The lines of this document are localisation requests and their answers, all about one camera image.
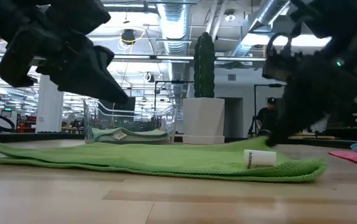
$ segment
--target white paper cup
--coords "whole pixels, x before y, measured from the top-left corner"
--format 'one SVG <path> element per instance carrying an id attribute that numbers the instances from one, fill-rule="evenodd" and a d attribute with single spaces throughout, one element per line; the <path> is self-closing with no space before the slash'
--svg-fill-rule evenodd
<path id="1" fill-rule="evenodd" d="M 244 165 L 246 169 L 256 166 L 274 166 L 277 162 L 277 153 L 258 150 L 244 150 Z"/>

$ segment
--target clear plastic bin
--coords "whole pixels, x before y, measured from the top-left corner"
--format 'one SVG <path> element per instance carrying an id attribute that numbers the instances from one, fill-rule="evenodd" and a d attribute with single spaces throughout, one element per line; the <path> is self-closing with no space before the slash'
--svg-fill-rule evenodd
<path id="1" fill-rule="evenodd" d="M 85 142 L 171 143 L 174 142 L 176 118 L 175 105 L 171 105 L 163 111 L 141 112 L 111 110 L 97 100 L 85 100 Z"/>

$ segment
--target white square pot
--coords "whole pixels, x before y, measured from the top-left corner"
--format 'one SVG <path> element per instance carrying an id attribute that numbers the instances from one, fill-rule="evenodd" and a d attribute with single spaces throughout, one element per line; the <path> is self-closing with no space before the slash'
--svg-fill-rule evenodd
<path id="1" fill-rule="evenodd" d="M 184 99 L 184 136 L 186 144 L 222 144 L 224 132 L 224 99 Z"/>

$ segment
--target green microfiber cloth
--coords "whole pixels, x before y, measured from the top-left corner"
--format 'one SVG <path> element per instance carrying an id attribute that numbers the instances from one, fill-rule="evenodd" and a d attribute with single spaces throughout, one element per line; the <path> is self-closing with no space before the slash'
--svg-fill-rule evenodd
<path id="1" fill-rule="evenodd" d="M 114 133 L 124 133 L 126 136 L 122 139 L 115 139 Z M 170 142 L 168 133 L 160 130 L 133 132 L 125 128 L 115 128 L 100 130 L 97 128 L 91 129 L 91 135 L 95 142 L 125 142 L 125 143 L 163 143 Z"/>
<path id="2" fill-rule="evenodd" d="M 0 143 L 0 154 L 4 155 L 0 155 L 0 164 L 262 182 L 308 182 L 325 171 L 323 159 L 291 160 L 264 142 L 265 138 L 214 146 L 96 142 L 53 149 L 19 149 Z M 278 164 L 245 169 L 244 149 L 275 151 Z"/>

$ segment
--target desk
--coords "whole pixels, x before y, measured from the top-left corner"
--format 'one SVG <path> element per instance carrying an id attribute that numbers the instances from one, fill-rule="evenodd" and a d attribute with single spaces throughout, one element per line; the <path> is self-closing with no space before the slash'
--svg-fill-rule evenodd
<path id="1" fill-rule="evenodd" d="M 329 156 L 329 148 L 278 148 L 294 159 L 325 158 L 325 175 L 310 184 L 270 184 L 0 165 L 0 223 L 357 223 L 357 164 Z"/>

